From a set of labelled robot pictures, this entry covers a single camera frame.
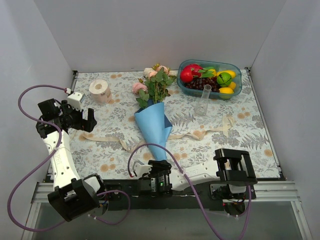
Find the cream fabric ribbon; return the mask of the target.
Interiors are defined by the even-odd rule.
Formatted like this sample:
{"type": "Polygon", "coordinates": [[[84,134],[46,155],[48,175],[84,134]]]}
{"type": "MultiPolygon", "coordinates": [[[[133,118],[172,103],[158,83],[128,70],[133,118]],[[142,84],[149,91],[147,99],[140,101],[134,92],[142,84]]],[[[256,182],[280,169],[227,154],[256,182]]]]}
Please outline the cream fabric ribbon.
{"type": "MultiPolygon", "coordinates": [[[[223,132],[223,135],[228,137],[229,136],[229,129],[232,128],[232,126],[234,125],[235,120],[231,115],[225,115],[222,117],[222,126],[216,127],[216,128],[209,128],[208,130],[203,130],[202,132],[200,132],[199,134],[194,134],[191,132],[187,132],[184,134],[170,134],[168,137],[168,140],[179,140],[182,139],[184,137],[188,137],[197,141],[202,141],[204,139],[204,137],[210,133],[210,132],[223,132]]],[[[84,139],[90,140],[90,141],[94,141],[94,142],[116,142],[116,143],[120,143],[121,147],[123,150],[132,153],[134,149],[136,149],[138,147],[138,145],[144,144],[145,141],[142,140],[140,142],[137,143],[137,145],[135,146],[128,146],[126,141],[124,139],[121,139],[117,136],[108,136],[108,137],[97,137],[97,136],[93,136],[92,133],[85,133],[83,130],[69,130],[69,135],[70,135],[70,141],[73,140],[76,136],[76,134],[80,134],[79,136],[81,136],[84,139]]]]}

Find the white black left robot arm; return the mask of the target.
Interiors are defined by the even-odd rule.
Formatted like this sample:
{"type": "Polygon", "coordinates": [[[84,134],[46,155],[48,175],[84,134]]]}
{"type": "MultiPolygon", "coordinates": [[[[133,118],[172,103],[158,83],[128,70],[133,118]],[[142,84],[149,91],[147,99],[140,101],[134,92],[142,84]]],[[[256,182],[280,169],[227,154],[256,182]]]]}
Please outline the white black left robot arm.
{"type": "Polygon", "coordinates": [[[38,104],[42,113],[36,130],[45,143],[53,169],[53,192],[47,195],[51,206],[67,221],[99,207],[106,196],[106,187],[98,174],[80,178],[70,150],[69,129],[87,133],[97,125],[94,110],[83,118],[84,94],[74,92],[66,100],[45,100],[38,104]]]}

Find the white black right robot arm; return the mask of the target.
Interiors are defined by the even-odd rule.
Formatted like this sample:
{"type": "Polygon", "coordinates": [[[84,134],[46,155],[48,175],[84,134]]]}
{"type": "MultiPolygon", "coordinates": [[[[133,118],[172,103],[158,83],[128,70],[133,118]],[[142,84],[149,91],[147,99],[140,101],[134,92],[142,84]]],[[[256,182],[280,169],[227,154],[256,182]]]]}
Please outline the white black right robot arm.
{"type": "Polygon", "coordinates": [[[184,174],[195,185],[220,180],[227,184],[226,192],[232,199],[243,195],[245,186],[252,186],[258,182],[250,154],[244,150],[217,149],[213,160],[187,167],[183,173],[172,170],[169,181],[174,191],[183,191],[188,188],[189,183],[184,174]]]}

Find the blue wrapping paper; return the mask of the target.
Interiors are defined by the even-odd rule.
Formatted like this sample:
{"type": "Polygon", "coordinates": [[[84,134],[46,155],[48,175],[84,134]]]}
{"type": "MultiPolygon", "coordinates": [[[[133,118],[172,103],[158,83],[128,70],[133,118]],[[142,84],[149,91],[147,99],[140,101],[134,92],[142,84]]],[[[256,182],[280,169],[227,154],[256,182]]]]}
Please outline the blue wrapping paper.
{"type": "Polygon", "coordinates": [[[149,99],[147,107],[135,112],[134,118],[147,143],[166,147],[173,125],[165,115],[163,102],[154,103],[152,99],[149,99]]]}

